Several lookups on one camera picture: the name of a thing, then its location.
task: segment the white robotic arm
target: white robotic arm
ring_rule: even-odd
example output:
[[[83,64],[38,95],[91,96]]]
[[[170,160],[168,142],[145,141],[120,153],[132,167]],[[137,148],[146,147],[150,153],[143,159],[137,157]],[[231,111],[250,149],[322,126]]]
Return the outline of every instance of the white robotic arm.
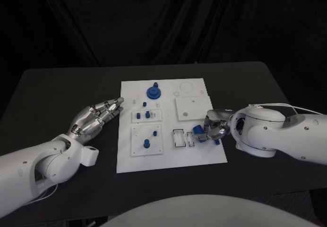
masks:
[[[119,98],[88,106],[77,115],[67,134],[51,142],[0,156],[0,218],[49,187],[65,182],[77,173],[80,164],[96,164],[100,151],[84,144],[123,111],[123,101]],[[37,181],[35,170],[42,173],[42,180]]]
[[[237,113],[211,110],[204,129],[205,133],[196,135],[199,140],[232,134],[237,148],[258,157],[273,157],[281,150],[299,160],[327,165],[327,115],[286,118],[281,112],[250,105]]]

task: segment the robotic hand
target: robotic hand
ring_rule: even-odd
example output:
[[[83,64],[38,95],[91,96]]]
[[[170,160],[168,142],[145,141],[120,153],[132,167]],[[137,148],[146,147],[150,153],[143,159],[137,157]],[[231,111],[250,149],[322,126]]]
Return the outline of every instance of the robotic hand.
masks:
[[[273,157],[281,150],[299,160],[327,165],[327,115],[310,111],[316,114],[286,118],[281,112],[261,105],[299,108],[289,104],[260,104],[238,112],[209,110],[205,133],[196,134],[198,139],[217,140],[232,134],[237,148],[258,157]]]
[[[68,133],[51,142],[0,157],[0,218],[31,202],[45,190],[65,182],[80,164],[93,166],[98,150],[84,144],[120,114],[123,98],[88,106],[77,115]],[[44,179],[37,180],[35,170]]]

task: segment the black table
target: black table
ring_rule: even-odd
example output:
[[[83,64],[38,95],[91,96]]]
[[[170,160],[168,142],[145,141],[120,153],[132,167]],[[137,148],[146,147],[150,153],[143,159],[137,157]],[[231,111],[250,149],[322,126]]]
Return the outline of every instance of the black table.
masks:
[[[122,81],[188,78],[205,79],[215,108],[289,102],[261,62],[28,70],[0,122],[0,155],[65,133],[87,105],[120,97]],[[81,166],[57,193],[2,218],[0,226],[116,215],[181,195],[251,197],[327,187],[327,166],[283,152],[251,156],[232,136],[224,138],[228,163],[117,174],[117,142],[119,118],[91,143],[101,151],[96,166]]]

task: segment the blue cylinder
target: blue cylinder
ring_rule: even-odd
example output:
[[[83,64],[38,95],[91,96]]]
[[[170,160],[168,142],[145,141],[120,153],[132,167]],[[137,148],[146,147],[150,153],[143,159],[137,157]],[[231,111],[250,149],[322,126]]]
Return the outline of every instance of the blue cylinder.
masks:
[[[198,126],[194,128],[194,132],[195,132],[195,135],[196,135],[196,134],[204,134],[204,133],[205,133],[204,128],[202,128],[201,125],[198,125]]]
[[[149,147],[150,147],[150,141],[145,140],[145,148],[149,148]]]
[[[162,91],[159,89],[159,83],[156,82],[153,84],[153,87],[149,88],[147,90],[147,96],[150,99],[158,99],[162,95]]]

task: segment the silver robotic fingers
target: silver robotic fingers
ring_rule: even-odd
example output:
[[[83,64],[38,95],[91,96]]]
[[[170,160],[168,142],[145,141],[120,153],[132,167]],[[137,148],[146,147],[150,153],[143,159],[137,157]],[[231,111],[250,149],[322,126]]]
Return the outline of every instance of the silver robotic fingers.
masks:
[[[208,111],[204,124],[205,133],[196,135],[199,140],[218,140],[231,133],[230,122],[234,114],[235,111],[225,109]]]
[[[103,130],[104,124],[120,114],[124,98],[88,106],[74,118],[67,135],[85,144]]]

